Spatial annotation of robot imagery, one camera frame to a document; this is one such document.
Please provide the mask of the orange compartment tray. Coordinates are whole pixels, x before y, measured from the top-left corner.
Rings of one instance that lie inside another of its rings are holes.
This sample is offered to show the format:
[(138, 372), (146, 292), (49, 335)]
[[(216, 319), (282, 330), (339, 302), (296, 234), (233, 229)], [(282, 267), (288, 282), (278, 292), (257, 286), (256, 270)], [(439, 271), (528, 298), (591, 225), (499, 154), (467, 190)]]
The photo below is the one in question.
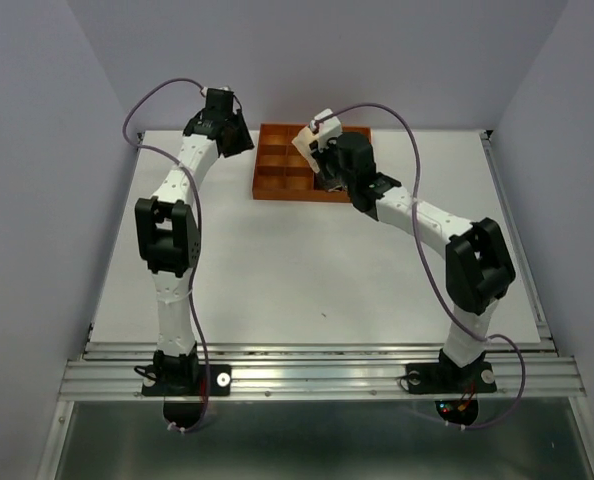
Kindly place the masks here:
[(262, 124), (252, 181), (255, 200), (349, 203), (344, 191), (325, 191), (292, 139), (302, 124)]

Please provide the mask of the dark grey underwear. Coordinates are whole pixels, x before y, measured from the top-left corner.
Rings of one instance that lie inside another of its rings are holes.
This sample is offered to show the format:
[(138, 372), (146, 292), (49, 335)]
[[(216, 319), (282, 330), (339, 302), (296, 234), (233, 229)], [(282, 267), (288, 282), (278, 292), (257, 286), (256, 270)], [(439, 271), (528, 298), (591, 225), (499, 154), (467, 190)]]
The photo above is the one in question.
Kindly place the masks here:
[(346, 192), (347, 187), (344, 183), (344, 180), (339, 175), (327, 175), (323, 172), (319, 172), (316, 174), (316, 181), (318, 187), (326, 192)]

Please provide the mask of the peach underwear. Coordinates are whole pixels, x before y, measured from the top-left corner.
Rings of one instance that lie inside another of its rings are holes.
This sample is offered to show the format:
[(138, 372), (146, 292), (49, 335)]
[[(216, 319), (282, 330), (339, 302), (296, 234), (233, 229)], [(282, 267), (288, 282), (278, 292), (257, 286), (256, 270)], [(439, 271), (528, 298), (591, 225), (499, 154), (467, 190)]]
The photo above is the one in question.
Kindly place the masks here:
[(314, 134), (308, 126), (303, 127), (292, 139), (292, 145), (303, 157), (314, 173), (320, 172), (318, 157), (322, 150), (320, 149), (318, 136)]

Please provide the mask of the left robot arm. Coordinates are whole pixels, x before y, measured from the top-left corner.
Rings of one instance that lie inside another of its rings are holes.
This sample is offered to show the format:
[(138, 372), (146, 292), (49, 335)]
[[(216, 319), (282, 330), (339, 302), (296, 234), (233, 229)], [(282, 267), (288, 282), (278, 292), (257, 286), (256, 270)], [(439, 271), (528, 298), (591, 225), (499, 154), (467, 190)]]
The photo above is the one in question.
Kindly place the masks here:
[(186, 125), (182, 146), (161, 185), (134, 208), (138, 251), (151, 273), (157, 302), (158, 340), (153, 360), (135, 371), (145, 396), (195, 396), (210, 381), (193, 329), (191, 293), (201, 253), (199, 188), (221, 158), (254, 144), (233, 91), (206, 88), (204, 107)]

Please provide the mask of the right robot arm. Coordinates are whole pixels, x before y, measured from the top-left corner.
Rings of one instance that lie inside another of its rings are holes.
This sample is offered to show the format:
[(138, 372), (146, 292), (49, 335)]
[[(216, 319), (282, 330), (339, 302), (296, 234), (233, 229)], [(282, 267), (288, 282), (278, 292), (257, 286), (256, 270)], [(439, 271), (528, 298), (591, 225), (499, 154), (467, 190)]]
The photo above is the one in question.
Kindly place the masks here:
[(345, 191), (356, 210), (413, 237), (427, 276), (432, 274), (427, 249), (444, 262), (445, 286), (440, 288), (435, 279), (429, 283), (451, 321), (448, 337), (435, 362), (407, 366), (407, 390), (417, 395), (495, 391), (485, 360), (488, 329), (516, 278), (498, 223), (490, 218), (471, 221), (418, 199), (378, 170), (373, 147), (361, 133), (310, 140), (306, 154), (325, 187)]

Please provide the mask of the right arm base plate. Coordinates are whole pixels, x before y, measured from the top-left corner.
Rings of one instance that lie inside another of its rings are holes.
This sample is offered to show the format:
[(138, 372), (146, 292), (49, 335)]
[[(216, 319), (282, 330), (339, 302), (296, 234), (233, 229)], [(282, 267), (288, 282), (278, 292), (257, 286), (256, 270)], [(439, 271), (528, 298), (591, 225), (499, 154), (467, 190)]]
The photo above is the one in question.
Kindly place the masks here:
[(497, 385), (491, 364), (453, 368), (440, 363), (412, 363), (403, 380), (413, 395), (495, 393)]

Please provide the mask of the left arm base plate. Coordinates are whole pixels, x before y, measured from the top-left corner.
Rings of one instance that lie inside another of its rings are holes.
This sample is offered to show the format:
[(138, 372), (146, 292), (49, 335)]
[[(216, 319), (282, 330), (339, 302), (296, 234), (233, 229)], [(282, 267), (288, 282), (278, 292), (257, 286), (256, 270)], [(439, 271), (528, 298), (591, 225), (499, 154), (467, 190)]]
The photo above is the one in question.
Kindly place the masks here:
[(136, 366), (134, 370), (141, 376), (141, 395), (145, 397), (227, 397), (231, 392), (232, 367), (228, 364), (210, 365), (209, 380), (204, 365), (195, 380), (156, 377), (152, 365)]

